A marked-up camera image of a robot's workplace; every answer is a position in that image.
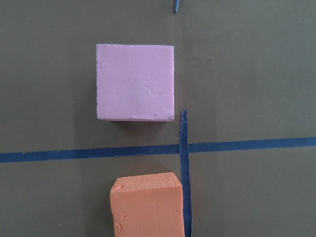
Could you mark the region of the orange foam cube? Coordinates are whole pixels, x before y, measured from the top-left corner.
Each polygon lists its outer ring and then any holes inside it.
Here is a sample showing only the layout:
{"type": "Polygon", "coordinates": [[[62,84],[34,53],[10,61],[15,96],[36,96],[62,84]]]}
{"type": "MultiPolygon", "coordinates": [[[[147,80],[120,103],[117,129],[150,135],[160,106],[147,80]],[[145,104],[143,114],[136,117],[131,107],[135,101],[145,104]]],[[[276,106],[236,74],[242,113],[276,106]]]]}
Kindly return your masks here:
{"type": "Polygon", "coordinates": [[[182,184],[173,172],[119,177],[110,191],[116,237],[183,237],[182,184]]]}

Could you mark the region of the light pink foam cube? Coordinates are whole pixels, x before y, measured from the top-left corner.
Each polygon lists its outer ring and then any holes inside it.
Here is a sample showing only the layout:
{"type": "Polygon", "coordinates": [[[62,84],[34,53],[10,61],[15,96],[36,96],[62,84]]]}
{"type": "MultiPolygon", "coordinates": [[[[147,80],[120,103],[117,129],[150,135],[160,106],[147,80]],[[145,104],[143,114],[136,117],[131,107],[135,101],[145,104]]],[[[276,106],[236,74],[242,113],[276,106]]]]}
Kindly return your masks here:
{"type": "Polygon", "coordinates": [[[174,47],[96,45],[97,118],[173,121],[174,47]]]}

